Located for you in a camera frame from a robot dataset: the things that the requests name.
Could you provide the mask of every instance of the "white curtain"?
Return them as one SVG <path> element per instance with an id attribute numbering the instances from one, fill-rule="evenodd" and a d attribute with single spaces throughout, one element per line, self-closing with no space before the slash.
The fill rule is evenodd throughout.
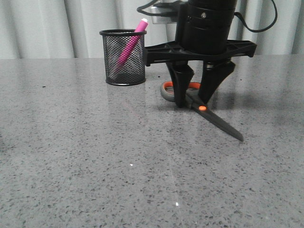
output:
<path id="1" fill-rule="evenodd" d="M 148 16 L 136 8 L 150 0 L 0 0 L 0 58 L 103 57 L 105 29 L 132 29 Z M 247 31 L 234 18 L 230 39 L 251 40 L 257 54 L 303 54 L 304 3 L 275 0 L 278 21 L 263 33 Z M 270 0 L 238 0 L 247 24 L 263 28 L 274 18 Z M 174 40 L 175 25 L 149 24 L 145 45 Z"/>

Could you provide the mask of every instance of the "orange pivot screw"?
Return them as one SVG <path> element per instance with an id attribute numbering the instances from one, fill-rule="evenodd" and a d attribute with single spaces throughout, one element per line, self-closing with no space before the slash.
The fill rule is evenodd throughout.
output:
<path id="1" fill-rule="evenodd" d="M 206 107 L 206 106 L 201 105 L 201 106 L 199 107 L 199 110 L 200 110 L 200 111 L 206 111 L 206 110 L 207 110 L 207 107 Z"/>

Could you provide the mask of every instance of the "speckled stone surface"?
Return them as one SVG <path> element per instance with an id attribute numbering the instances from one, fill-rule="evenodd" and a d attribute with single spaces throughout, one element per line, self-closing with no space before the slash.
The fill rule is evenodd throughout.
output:
<path id="1" fill-rule="evenodd" d="M 0 60 L 1 228 L 303 228 L 304 56 L 234 58 L 210 108 L 239 142 L 102 59 Z M 191 62 L 200 81 L 201 62 Z"/>

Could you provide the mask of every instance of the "pink pen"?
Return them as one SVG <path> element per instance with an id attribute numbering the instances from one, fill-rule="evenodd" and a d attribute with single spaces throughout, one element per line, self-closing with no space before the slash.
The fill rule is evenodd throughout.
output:
<path id="1" fill-rule="evenodd" d="M 146 27 L 148 26 L 148 20 L 143 18 L 141 22 L 138 24 L 134 32 L 143 32 L 145 31 Z M 126 61 L 128 60 L 129 56 L 131 55 L 133 49 L 135 48 L 138 40 L 141 36 L 132 36 L 128 44 L 123 49 L 121 55 L 117 60 L 116 70 L 115 72 L 118 73 L 121 68 L 124 66 Z"/>

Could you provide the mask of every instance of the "black wire mesh cup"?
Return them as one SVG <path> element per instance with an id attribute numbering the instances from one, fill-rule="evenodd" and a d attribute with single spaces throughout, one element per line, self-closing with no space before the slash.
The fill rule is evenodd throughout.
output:
<path id="1" fill-rule="evenodd" d="M 144 35 L 146 31 L 111 29 L 100 31 L 104 42 L 106 82 L 111 85 L 132 86 L 143 83 Z"/>

